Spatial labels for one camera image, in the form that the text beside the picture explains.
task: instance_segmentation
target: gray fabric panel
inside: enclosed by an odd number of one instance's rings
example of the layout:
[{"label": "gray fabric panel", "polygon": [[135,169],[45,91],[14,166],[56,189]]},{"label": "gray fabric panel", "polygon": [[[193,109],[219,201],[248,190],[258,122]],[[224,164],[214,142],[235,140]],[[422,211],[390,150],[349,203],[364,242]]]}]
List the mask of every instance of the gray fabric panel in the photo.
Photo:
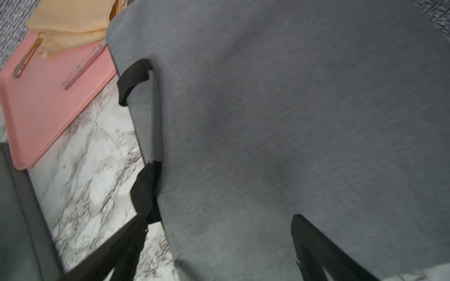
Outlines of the gray fabric panel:
[{"label": "gray fabric panel", "polygon": [[43,281],[55,281],[61,277],[62,271],[59,265],[56,251],[50,237],[50,232],[42,217],[42,212],[37,204],[33,187],[26,171],[18,171],[13,166],[13,160],[9,152],[8,144],[1,143],[0,149],[6,155],[17,196],[25,216],[30,238],[40,267]]},{"label": "gray fabric panel", "polygon": [[0,150],[0,182],[1,279],[41,281],[39,263],[3,149]]},{"label": "gray fabric panel", "polygon": [[[159,90],[154,71],[149,71],[148,75],[149,79],[136,85],[133,94],[126,99],[135,127],[145,128],[136,131],[145,164],[162,161],[161,112],[160,106],[154,106],[160,104]],[[158,139],[153,139],[153,132],[158,132]]]},{"label": "gray fabric panel", "polygon": [[378,277],[450,261],[450,47],[410,2],[138,0],[107,40],[158,66],[182,281],[299,280],[295,213]]}]

